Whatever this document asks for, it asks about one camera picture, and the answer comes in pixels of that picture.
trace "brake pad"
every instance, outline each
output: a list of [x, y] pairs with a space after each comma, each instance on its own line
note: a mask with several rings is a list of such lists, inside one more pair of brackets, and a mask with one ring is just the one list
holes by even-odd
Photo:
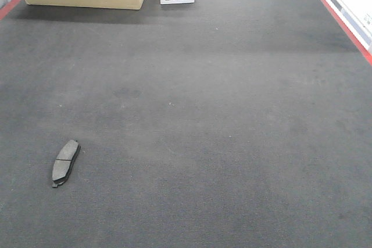
[[57, 188], [69, 179], [72, 166], [79, 154], [80, 148], [78, 142], [70, 140], [59, 152], [53, 166], [53, 188]]

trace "brake pad friction material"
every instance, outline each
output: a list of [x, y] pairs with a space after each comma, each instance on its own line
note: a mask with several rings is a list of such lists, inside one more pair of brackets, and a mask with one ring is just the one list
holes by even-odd
[[74, 140], [69, 142], [62, 148], [57, 156], [57, 160], [72, 160], [79, 144]]
[[64, 184], [70, 176], [72, 166], [80, 151], [80, 145], [76, 141], [69, 141], [59, 152], [53, 166], [53, 188]]

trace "gray carpet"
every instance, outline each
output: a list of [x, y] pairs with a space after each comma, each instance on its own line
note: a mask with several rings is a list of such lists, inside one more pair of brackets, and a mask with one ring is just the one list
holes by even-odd
[[372, 68], [321, 2], [158, 1], [0, 21], [0, 247], [369, 247]]

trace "red floor stripe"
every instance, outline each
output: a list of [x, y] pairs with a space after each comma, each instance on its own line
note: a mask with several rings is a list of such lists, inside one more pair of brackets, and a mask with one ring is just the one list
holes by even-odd
[[2, 20], [21, 0], [12, 0], [0, 9], [0, 20]]
[[369, 53], [365, 49], [365, 47], [359, 42], [359, 40], [355, 37], [353, 32], [349, 29], [349, 27], [346, 26], [346, 24], [341, 20], [341, 18], [336, 14], [336, 12], [332, 9], [332, 7], [327, 3], [326, 0], [321, 0], [323, 5], [328, 9], [328, 11], [331, 13], [331, 15], [334, 17], [334, 19], [337, 21], [337, 23], [341, 26], [341, 28], [344, 30], [344, 32], [349, 36], [350, 40], [356, 45], [358, 50], [362, 53], [362, 55], [367, 59], [367, 61], [372, 65], [372, 54]]

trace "red trim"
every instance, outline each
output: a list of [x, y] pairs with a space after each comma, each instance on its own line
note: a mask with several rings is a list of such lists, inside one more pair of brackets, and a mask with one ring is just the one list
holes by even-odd
[[372, 65], [372, 54], [368, 50], [365, 49], [365, 47], [359, 42], [359, 40], [355, 37], [353, 32], [349, 29], [349, 27], [346, 26], [346, 24], [341, 20], [341, 18], [336, 14], [336, 12], [333, 10], [333, 8], [327, 3], [326, 0], [321, 0], [323, 5], [328, 9], [328, 11], [331, 13], [331, 15], [334, 17], [334, 19], [337, 21], [337, 23], [341, 26], [341, 28], [344, 30], [344, 32], [349, 36], [350, 40], [356, 45], [358, 50], [362, 53], [362, 55], [367, 59], [367, 61]]
[[21, 0], [12, 0], [0, 9], [0, 20], [2, 20]]

